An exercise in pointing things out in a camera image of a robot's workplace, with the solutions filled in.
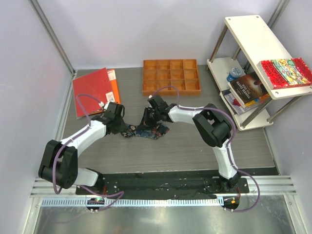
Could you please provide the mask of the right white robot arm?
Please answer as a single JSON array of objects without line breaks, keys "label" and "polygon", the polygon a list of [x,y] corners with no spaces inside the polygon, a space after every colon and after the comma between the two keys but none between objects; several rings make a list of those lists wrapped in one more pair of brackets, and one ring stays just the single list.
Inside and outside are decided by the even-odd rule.
[{"label": "right white robot arm", "polygon": [[167,104],[161,96],[150,95],[149,106],[145,108],[139,129],[159,129],[164,133],[164,128],[158,126],[162,122],[183,122],[194,125],[203,141],[212,147],[218,163],[220,187],[230,193],[238,186],[240,173],[231,149],[231,119],[213,104],[204,107],[186,107],[179,104]]}]

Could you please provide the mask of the floral navy necktie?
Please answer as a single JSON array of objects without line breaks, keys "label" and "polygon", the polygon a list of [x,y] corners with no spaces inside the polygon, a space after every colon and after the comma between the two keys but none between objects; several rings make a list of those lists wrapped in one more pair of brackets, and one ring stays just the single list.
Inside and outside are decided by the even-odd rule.
[{"label": "floral navy necktie", "polygon": [[156,127],[148,127],[144,125],[131,125],[131,124],[127,124],[126,127],[127,127],[126,130],[120,133],[123,137],[126,138],[144,137],[154,140],[165,136],[170,130],[163,123],[158,123]]}]

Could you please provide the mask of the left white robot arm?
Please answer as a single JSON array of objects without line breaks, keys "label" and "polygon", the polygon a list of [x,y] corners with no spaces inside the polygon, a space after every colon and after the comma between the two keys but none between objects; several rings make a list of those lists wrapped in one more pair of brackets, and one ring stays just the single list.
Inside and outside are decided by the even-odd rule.
[{"label": "left white robot arm", "polygon": [[91,118],[74,135],[61,141],[50,140],[43,153],[39,177],[61,189],[68,189],[73,185],[86,186],[92,194],[100,194],[104,188],[103,174],[79,168],[78,157],[97,140],[126,130],[124,110],[123,105],[108,102],[101,114]]}]

